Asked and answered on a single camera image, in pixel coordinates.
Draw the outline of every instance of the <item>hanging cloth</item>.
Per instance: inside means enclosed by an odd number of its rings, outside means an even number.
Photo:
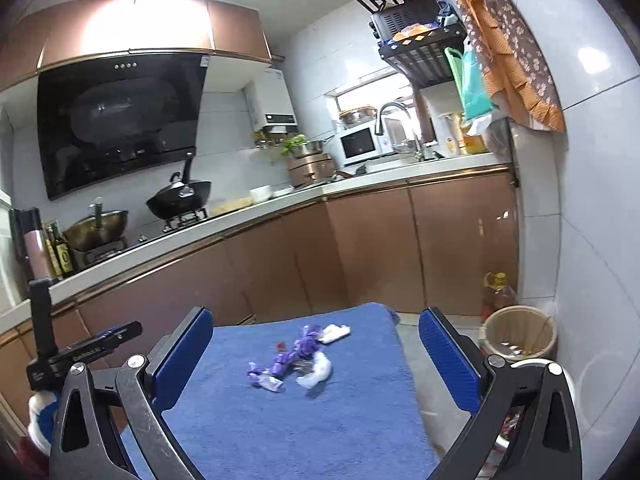
[[[518,124],[565,132],[540,47],[510,0],[455,0],[489,97]]]

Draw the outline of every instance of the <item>blue gripper pad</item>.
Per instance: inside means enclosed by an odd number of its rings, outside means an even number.
[[[475,414],[480,408],[478,374],[433,312],[420,314],[418,334],[457,406]]]
[[[203,309],[155,374],[153,406],[159,411],[175,406],[212,334],[213,316]]]

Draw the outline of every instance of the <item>cooking pot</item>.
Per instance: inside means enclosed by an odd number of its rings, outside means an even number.
[[[128,211],[102,211],[102,198],[89,206],[93,214],[79,220],[62,235],[69,247],[87,252],[118,240],[127,226]]]
[[[304,144],[291,146],[289,148],[293,158],[302,158],[309,155],[319,155],[322,153],[322,140],[308,140]]]
[[[345,128],[351,128],[352,126],[357,126],[360,123],[371,121],[377,116],[378,110],[373,106],[361,106],[360,108],[353,108],[352,110],[340,112],[339,117]]]
[[[180,172],[176,171],[169,179],[169,185],[146,201],[146,206],[158,218],[169,220],[196,211],[207,203],[211,183],[190,179],[193,157],[193,153],[187,153],[182,177]]]

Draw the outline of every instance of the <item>water heater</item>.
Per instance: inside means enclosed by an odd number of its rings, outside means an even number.
[[[244,87],[254,132],[294,134],[298,121],[282,70],[267,68]]]

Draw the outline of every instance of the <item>red object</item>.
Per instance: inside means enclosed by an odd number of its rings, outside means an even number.
[[[49,480],[49,457],[44,455],[28,437],[20,439],[15,454],[27,475],[33,480]]]

